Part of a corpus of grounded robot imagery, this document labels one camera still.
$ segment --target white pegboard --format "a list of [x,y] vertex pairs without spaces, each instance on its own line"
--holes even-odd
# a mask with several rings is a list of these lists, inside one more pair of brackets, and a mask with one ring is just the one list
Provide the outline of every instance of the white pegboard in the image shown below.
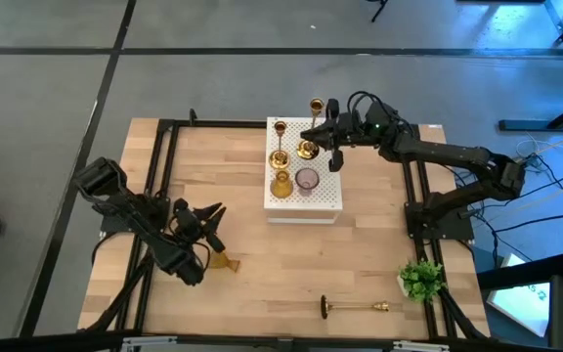
[[[278,148],[279,138],[273,125],[277,121],[286,124],[286,131],[281,137],[281,149],[290,155],[290,165],[286,169],[292,180],[292,195],[288,198],[276,198],[271,194],[271,182],[275,179],[276,170],[269,164],[269,155]],[[316,124],[325,121],[317,118]],[[268,117],[266,124],[266,176],[264,178],[264,208],[284,210],[342,210],[342,191],[340,174],[329,172],[327,162],[330,152],[321,149],[319,155],[312,160],[306,160],[297,155],[297,147],[301,142],[300,133],[312,127],[312,117]],[[319,173],[320,183],[308,196],[299,194],[298,186],[294,182],[294,175],[304,167],[315,169]]]

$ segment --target desk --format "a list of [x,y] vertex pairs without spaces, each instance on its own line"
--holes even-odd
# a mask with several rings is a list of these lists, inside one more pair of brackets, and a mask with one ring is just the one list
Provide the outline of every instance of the desk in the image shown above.
[[[135,193],[145,185],[156,125],[149,118],[131,122],[120,165]],[[441,126],[419,128],[423,140],[445,142]],[[265,141],[264,129],[180,128],[169,196],[183,197],[191,206],[222,201],[228,210],[219,237],[241,267],[237,274],[208,270],[195,287],[155,269],[144,332],[427,338],[422,305],[403,297],[396,283],[399,267],[414,259],[403,213],[402,165],[370,148],[347,149],[341,171],[344,210],[336,223],[272,225],[263,209]],[[164,155],[159,159],[161,170]],[[432,191],[455,187],[453,175],[438,165],[427,164],[427,174]],[[420,187],[415,189],[422,198]],[[81,328],[94,323],[121,289],[132,239],[122,234],[98,251]],[[475,327],[489,334],[470,252],[458,242],[441,245],[452,296]],[[322,294],[337,302],[387,300],[391,311],[332,312],[325,321],[319,310]],[[133,325],[137,301],[134,292],[127,327]],[[444,335],[437,300],[434,308]]]

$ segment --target green plant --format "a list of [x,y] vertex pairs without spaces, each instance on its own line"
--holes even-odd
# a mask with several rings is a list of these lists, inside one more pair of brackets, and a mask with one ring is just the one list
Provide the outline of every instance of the green plant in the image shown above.
[[446,287],[440,277],[441,270],[442,264],[425,260],[418,263],[408,263],[405,268],[399,271],[408,297],[416,302],[424,300],[431,302],[431,298],[438,294],[440,288]]

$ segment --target gray floor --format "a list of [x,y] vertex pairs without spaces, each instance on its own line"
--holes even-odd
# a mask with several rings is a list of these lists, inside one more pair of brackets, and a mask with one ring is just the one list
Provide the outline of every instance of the gray floor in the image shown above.
[[[563,0],[553,3],[563,13]],[[109,47],[125,4],[0,0],[0,46]],[[139,0],[125,46],[551,48],[557,36],[543,5],[391,0],[370,24],[375,9],[348,0]],[[0,237],[0,337],[16,333],[107,61],[105,56],[0,56],[0,213],[8,226]],[[516,155],[517,143],[529,137],[499,133],[497,121],[549,119],[562,112],[563,58],[121,57],[91,159],[120,157],[132,117],[184,118],[189,108],[200,118],[307,115],[312,97],[342,100],[359,89],[379,95],[411,122],[445,125],[451,143]],[[535,137],[555,142],[563,135]],[[521,150],[531,147],[527,143]],[[562,177],[563,149],[544,157]],[[530,173],[526,190],[547,182],[544,174]],[[507,209],[555,191],[549,188]],[[563,196],[517,216],[494,208],[486,217],[498,216],[492,222],[502,228],[560,213]],[[75,330],[99,222],[86,202],[76,203],[38,333]],[[562,253],[563,220],[503,238],[534,259]],[[492,248],[484,227],[476,230],[476,245]],[[501,329],[493,332],[500,336]]]

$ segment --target gold object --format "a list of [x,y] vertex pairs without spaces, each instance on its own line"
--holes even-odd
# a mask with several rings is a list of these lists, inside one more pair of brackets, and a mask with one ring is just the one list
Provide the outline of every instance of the gold object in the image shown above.
[[225,252],[212,251],[210,253],[210,268],[212,269],[229,268],[231,271],[237,272],[239,267],[240,261],[228,258]]
[[372,304],[331,304],[327,302],[327,297],[325,295],[321,296],[321,316],[323,319],[327,319],[329,312],[333,309],[372,309],[380,312],[388,312],[390,311],[390,307],[388,303],[383,302],[375,302]]
[[278,144],[278,149],[269,155],[269,163],[271,164],[271,167],[276,170],[285,169],[290,165],[290,155],[288,152],[282,151],[282,136],[286,129],[285,122],[275,122],[273,128],[275,128],[275,133],[278,134],[280,142]]
[[271,193],[277,198],[287,198],[292,195],[292,181],[286,170],[278,170],[275,180],[271,182]]
[[[323,108],[325,107],[325,103],[319,98],[314,98],[310,101],[310,110],[312,111],[312,127],[317,121],[317,116],[323,112]],[[319,146],[315,145],[309,141],[301,141],[299,142],[299,147],[297,147],[297,154],[299,157],[312,160],[313,158],[319,155]]]

